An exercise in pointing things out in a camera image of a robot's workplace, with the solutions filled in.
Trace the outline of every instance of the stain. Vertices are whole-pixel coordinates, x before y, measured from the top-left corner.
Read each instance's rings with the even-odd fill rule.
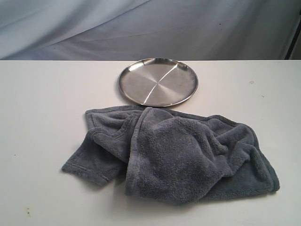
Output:
[[[27,217],[31,218],[30,209],[28,207],[26,208],[26,213],[27,213]]]

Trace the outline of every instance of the white table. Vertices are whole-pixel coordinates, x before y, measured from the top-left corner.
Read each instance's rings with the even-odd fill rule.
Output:
[[[251,126],[281,188],[259,198],[183,207],[126,197],[60,172],[84,139],[83,113],[127,104],[116,89],[130,62],[0,62],[0,224],[300,225],[301,61],[186,62],[195,95],[175,110]]]

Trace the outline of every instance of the gray towel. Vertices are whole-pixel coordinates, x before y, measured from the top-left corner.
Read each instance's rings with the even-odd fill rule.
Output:
[[[127,170],[127,195],[170,204],[275,192],[254,131],[222,116],[119,106],[86,112],[88,133],[63,171],[101,186]]]

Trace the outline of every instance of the stainless steel plate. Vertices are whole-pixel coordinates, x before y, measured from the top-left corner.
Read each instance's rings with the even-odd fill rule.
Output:
[[[119,90],[145,106],[166,107],[184,102],[198,88],[195,72],[182,62],[165,58],[137,61],[119,77]]]

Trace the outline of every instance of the metal plate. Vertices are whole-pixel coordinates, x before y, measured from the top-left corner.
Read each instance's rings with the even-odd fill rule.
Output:
[[[198,88],[195,72],[182,62],[165,58],[137,61],[119,77],[119,90],[144,106],[167,107],[189,99]]]

